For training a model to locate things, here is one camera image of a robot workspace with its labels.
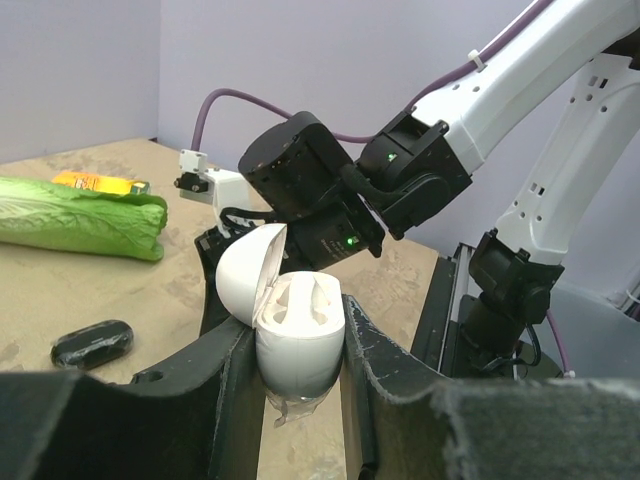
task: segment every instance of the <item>black mount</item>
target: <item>black mount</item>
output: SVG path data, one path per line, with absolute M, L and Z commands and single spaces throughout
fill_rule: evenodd
M 498 356 L 509 356 L 527 325 L 544 321 L 551 289 L 564 271 L 561 265 L 529 261 L 529 253 L 514 253 L 485 233 L 471 257 L 469 273 L 482 289 L 464 325 L 473 346 Z
M 388 202 L 367 199 L 396 240 L 447 206 L 471 177 L 444 138 L 445 122 L 429 128 L 403 111 L 363 149 L 358 168 L 382 192 L 400 194 Z
M 175 179 L 173 185 L 181 190 L 194 193 L 205 193 L 209 190 L 209 183 L 201 179 L 197 173 L 185 172 Z

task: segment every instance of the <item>earbud case lid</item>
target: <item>earbud case lid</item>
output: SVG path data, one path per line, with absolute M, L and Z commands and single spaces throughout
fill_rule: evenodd
M 287 226 L 268 223 L 232 243 L 216 269 L 216 290 L 227 311 L 255 328 L 278 279 Z

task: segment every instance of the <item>open earbud case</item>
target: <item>open earbud case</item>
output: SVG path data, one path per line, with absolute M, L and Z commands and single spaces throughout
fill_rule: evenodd
M 216 270 L 222 304 L 256 329 L 258 368 L 285 402 L 323 396 L 335 383 L 345 318 L 340 282 L 318 272 L 279 275 L 285 224 L 265 224 L 233 243 Z

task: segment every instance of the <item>cable tie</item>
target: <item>cable tie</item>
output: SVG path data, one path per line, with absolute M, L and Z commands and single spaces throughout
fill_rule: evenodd
M 469 52 L 467 58 L 476 64 L 476 66 L 478 67 L 478 72 L 481 72 L 482 70 L 487 68 L 487 64 L 482 61 L 482 58 L 480 58 L 480 52 L 478 52 L 475 48 Z

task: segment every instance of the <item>wooden table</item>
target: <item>wooden table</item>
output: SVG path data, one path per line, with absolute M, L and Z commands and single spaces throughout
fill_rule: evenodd
M 0 175 L 40 179 L 63 170 L 149 181 L 152 193 L 169 204 L 160 236 L 165 258 L 151 264 L 0 244 L 0 370 L 50 370 L 53 341 L 113 318 L 133 327 L 134 349 L 92 375 L 128 383 L 132 374 L 197 337 L 204 279 L 193 239 L 211 228 L 213 214 L 207 205 L 180 198 L 173 186 L 180 173 L 178 152 L 144 139 L 0 165 Z M 261 199 L 255 195 L 254 200 Z M 381 330 L 408 349 L 437 253 L 407 240 L 387 240 L 383 251 L 381 259 L 361 252 L 326 271 Z M 276 417 L 267 407 L 261 479 L 308 478 L 314 472 L 317 478 L 344 478 L 338 388 L 306 419 L 274 430 Z

